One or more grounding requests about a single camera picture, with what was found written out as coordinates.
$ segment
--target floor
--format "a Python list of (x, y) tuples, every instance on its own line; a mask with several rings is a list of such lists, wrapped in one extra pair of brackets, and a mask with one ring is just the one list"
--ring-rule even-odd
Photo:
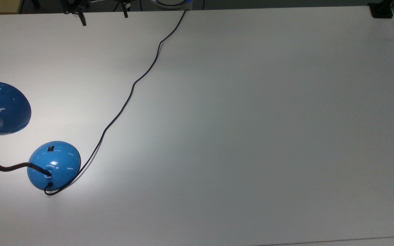
[[(366, 6), (369, 2), (379, 0), (205, 0), (205, 9), (248, 9), (248, 8), (296, 8), (312, 6)], [(21, 14), (61, 13), (59, 0), (39, 0), (41, 8), (35, 9), (31, 0), (23, 0)], [(117, 5), (114, 0), (102, 0), (90, 3), (84, 12), (112, 12)], [(203, 0), (194, 0), (193, 9), (202, 9)], [(150, 0), (132, 1), (130, 11), (154, 11), (155, 7)]]

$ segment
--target black clamp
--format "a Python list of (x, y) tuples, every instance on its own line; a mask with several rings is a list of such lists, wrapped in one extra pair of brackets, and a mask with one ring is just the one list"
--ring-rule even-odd
[[(130, 7), (130, 2), (134, 0), (115, 0), (122, 6), (124, 17), (128, 18), (127, 5)], [(80, 17), (83, 26), (86, 26), (86, 18), (83, 14), (83, 9), (89, 5), (89, 0), (75, 0), (73, 3), (69, 3), (68, 0), (61, 0), (62, 10), (64, 14), (76, 14)]]
[(394, 0), (383, 0), (380, 3), (368, 3), (373, 18), (391, 19), (393, 17)]

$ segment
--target desk lamp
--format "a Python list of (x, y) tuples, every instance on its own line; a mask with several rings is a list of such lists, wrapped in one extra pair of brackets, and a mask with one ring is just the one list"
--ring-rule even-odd
[[(0, 82), (0, 135), (12, 134), (28, 125), (31, 107), (27, 98), (15, 87)], [(58, 190), (77, 175), (80, 154), (69, 143), (45, 143), (33, 152), (28, 162), (10, 167), (0, 165), (0, 171), (9, 172), (27, 167), (31, 183), (39, 189)]]

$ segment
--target electrical cord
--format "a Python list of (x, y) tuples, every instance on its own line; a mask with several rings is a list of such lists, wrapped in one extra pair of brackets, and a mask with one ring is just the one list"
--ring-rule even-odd
[(124, 106), (122, 106), (122, 108), (121, 108), (121, 110), (119, 111), (119, 113), (118, 113), (118, 114), (115, 116), (115, 118), (109, 123), (109, 125), (106, 126), (106, 128), (105, 128), (104, 131), (103, 131), (103, 134), (102, 134), (101, 137), (100, 137), (100, 140), (99, 140), (98, 143), (97, 143), (97, 146), (94, 148), (94, 151), (92, 152), (91, 156), (90, 156), (89, 159), (86, 161), (86, 163), (83, 165), (83, 167), (78, 171), (78, 173), (75, 175), (75, 177), (73, 177), (73, 178), (72, 178), (69, 182), (67, 182), (63, 187), (61, 187), (60, 189), (56, 190), (56, 191), (53, 192), (53, 193), (47, 193), (47, 189), (53, 185), (52, 183), (48, 183), (48, 185), (47, 185), (47, 186), (45, 187), (45, 189), (43, 190), (45, 194), (47, 194), (47, 195), (49, 195), (49, 196), (52, 196), (52, 195), (55, 195), (55, 194), (61, 192), (61, 191), (64, 190), (65, 188), (67, 188), (67, 187), (72, 183), (72, 181), (74, 181), (74, 180), (83, 172), (83, 170), (86, 168), (86, 166), (94, 159), (94, 156), (96, 155), (96, 153), (97, 153), (98, 150), (100, 149), (101, 143), (103, 143), (103, 139), (104, 139), (104, 136), (105, 136), (107, 130), (108, 130), (108, 129), (115, 123), (115, 121), (119, 118), (119, 116), (122, 114), (122, 111), (124, 111), (124, 109), (126, 108), (127, 104), (129, 103), (130, 98), (132, 98), (133, 91), (134, 91), (134, 89), (135, 89), (136, 83), (139, 82), (142, 78), (144, 78), (145, 75), (147, 75), (147, 73), (150, 72), (150, 70), (152, 70), (153, 66), (156, 64), (156, 61), (157, 61), (158, 58), (159, 58), (159, 54), (160, 54), (161, 46), (162, 46), (163, 42), (164, 42), (165, 40), (167, 40), (167, 39), (175, 32), (175, 30), (177, 30), (177, 28), (179, 27), (180, 23), (182, 22), (183, 17), (185, 16), (185, 14), (186, 14), (187, 11), (188, 11), (188, 9), (185, 10), (185, 11), (183, 12), (182, 17), (180, 18), (179, 22), (178, 22), (177, 25), (175, 26), (174, 30), (172, 30), (172, 32), (171, 32), (168, 36), (166, 36), (166, 38), (164, 38), (164, 39), (159, 43), (159, 45), (158, 45), (158, 51), (157, 51), (157, 53), (156, 53), (155, 60), (154, 60), (153, 63), (150, 65), (150, 67), (148, 68), (148, 70), (147, 70), (141, 77), (139, 77), (139, 78), (133, 83), (132, 89), (130, 90), (130, 94), (129, 94), (129, 96), (128, 96), (126, 102), (124, 103)]

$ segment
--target blue lamp base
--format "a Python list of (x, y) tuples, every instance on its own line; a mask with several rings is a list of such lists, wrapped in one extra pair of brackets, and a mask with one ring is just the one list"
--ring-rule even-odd
[(80, 169), (80, 154), (69, 143), (52, 141), (37, 148), (28, 162), (50, 171), (51, 176), (47, 176), (27, 168), (28, 178), (34, 186), (44, 190), (51, 182), (53, 186), (47, 190), (52, 191), (62, 188), (77, 175)]

